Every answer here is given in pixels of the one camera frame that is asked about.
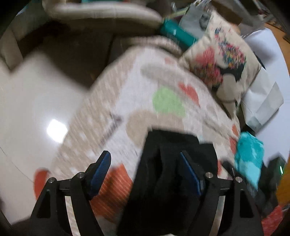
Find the heart-patterned quilted bedspread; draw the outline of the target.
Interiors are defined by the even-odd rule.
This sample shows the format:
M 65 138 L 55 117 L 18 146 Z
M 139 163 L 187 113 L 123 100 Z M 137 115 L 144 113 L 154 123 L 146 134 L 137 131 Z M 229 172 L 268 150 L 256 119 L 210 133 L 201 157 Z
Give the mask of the heart-patterned quilted bedspread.
M 71 122 L 53 161 L 51 177 L 85 172 L 101 153 L 111 165 L 100 192 L 90 200 L 103 235 L 117 235 L 149 131 L 166 130 L 211 143 L 217 176 L 227 180 L 221 158 L 233 162 L 240 137 L 236 110 L 227 110 L 173 52 L 154 46 L 130 47 L 107 66 Z M 72 235 L 80 235 L 70 197 L 65 198 Z

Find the black pants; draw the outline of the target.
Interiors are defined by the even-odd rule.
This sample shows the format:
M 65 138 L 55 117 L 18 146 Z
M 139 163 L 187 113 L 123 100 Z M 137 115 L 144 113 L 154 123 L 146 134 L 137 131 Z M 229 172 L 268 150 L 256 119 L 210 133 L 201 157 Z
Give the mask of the black pants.
M 208 235 L 218 194 L 204 175 L 217 174 L 213 144 L 166 130 L 149 131 L 117 235 Z

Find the floral lady print pillow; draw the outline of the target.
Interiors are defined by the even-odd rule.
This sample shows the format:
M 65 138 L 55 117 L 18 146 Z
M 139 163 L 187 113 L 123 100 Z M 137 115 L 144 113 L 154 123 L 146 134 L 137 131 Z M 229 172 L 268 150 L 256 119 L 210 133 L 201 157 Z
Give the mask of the floral lady print pillow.
M 223 103 L 240 103 L 262 67 L 249 45 L 216 11 L 202 38 L 178 63 L 213 89 Z

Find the white pillow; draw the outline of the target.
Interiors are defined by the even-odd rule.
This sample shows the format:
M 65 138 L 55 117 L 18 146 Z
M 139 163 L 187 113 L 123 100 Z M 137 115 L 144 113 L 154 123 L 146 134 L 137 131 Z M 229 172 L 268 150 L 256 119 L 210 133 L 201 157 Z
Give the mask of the white pillow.
M 274 34 L 264 28 L 245 41 L 262 68 L 245 93 L 241 106 L 245 123 L 264 143 L 264 161 L 276 154 L 289 158 L 289 72 Z

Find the teal tissue box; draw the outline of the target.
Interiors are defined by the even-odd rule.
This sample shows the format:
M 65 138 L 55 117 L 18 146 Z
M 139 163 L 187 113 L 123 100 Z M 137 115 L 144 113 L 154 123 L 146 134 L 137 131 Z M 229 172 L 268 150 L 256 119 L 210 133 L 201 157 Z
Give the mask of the teal tissue box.
M 188 50 L 198 39 L 183 30 L 177 22 L 164 20 L 159 29 L 162 36 L 174 41 L 183 51 Z

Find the turquoise fleece blanket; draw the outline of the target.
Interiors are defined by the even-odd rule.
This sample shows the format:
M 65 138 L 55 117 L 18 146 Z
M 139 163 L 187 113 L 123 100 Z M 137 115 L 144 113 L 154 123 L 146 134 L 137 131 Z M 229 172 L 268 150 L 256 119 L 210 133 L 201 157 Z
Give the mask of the turquoise fleece blanket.
M 249 132 L 242 132 L 236 145 L 235 168 L 258 189 L 264 157 L 264 143 Z

